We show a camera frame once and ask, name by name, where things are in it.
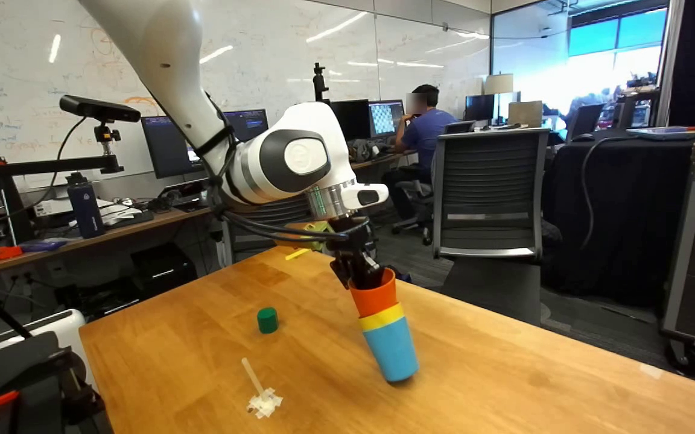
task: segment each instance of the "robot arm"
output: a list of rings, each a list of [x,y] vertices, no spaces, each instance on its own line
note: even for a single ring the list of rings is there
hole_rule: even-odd
[[[190,0],[80,3],[212,173],[221,176],[224,194],[276,203],[307,190],[319,220],[346,217],[389,197],[387,186],[354,180],[343,131],[325,104],[293,105],[270,131],[232,150],[227,120],[200,88],[203,33]]]

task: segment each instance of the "floor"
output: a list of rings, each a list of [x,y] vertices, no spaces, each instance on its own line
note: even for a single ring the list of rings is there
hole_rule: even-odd
[[[436,261],[431,256],[431,249],[423,246],[417,232],[390,233],[390,221],[387,220],[387,215],[394,215],[394,210],[384,210],[371,217],[373,221],[378,221],[376,256],[382,262],[390,262],[399,270],[408,272],[410,279],[419,286],[458,297],[471,303],[481,303],[481,298],[468,292],[451,292],[451,261]],[[541,319],[521,320],[626,355],[629,360],[675,370],[667,360],[667,340],[658,334],[657,313],[652,313],[648,308],[623,305],[607,298],[581,298],[541,286]]]

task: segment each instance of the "person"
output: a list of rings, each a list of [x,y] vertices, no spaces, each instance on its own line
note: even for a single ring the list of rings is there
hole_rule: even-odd
[[[412,88],[412,114],[402,116],[396,126],[396,139],[390,151],[417,151],[417,164],[399,166],[396,170],[387,173],[387,182],[401,217],[414,215],[401,182],[429,182],[439,135],[446,131],[446,126],[453,122],[453,116],[439,110],[436,105],[439,88],[431,84],[419,84],[417,88]]]

